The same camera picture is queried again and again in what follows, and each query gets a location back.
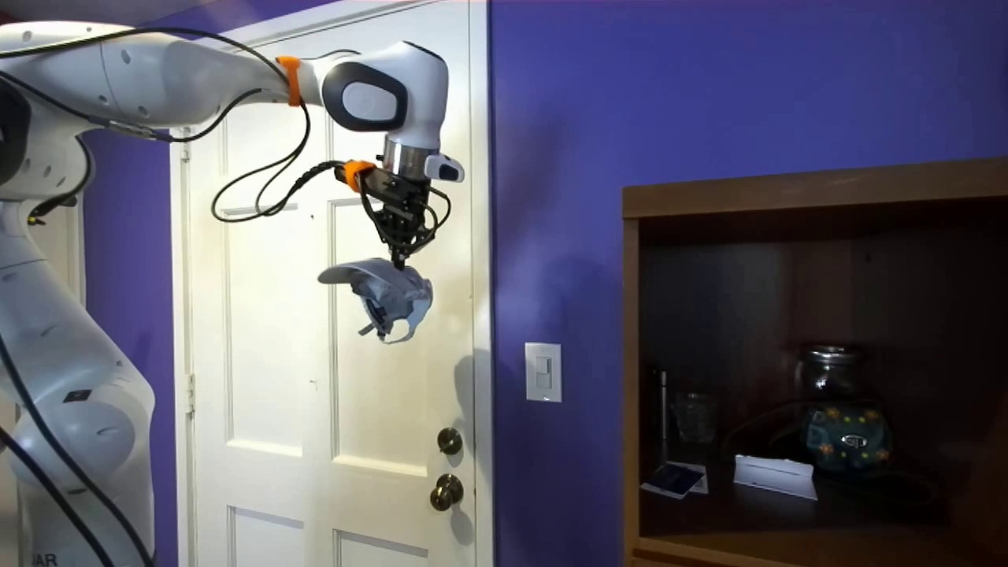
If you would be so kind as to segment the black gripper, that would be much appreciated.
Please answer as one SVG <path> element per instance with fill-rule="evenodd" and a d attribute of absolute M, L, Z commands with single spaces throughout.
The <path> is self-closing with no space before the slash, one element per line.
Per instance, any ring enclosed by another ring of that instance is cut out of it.
<path fill-rule="evenodd" d="M 358 180 L 358 200 L 397 266 L 426 248 L 453 210 L 450 194 L 427 180 L 405 180 L 386 169 L 367 169 Z"/>

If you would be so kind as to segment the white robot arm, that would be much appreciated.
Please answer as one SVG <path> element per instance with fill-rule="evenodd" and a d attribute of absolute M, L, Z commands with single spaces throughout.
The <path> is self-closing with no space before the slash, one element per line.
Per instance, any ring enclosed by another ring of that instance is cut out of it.
<path fill-rule="evenodd" d="M 413 337 L 431 283 L 405 259 L 450 213 L 463 166 L 441 150 L 447 62 L 413 41 L 372 54 L 266 55 L 193 29 L 10 22 L 0 29 L 0 355 L 19 420 L 3 431 L 24 488 L 24 567 L 155 567 L 155 391 L 56 279 L 31 226 L 91 182 L 91 128 L 195 141 L 242 105 L 325 107 L 377 133 L 372 159 L 332 159 L 382 259 L 326 266 L 385 342 Z"/>

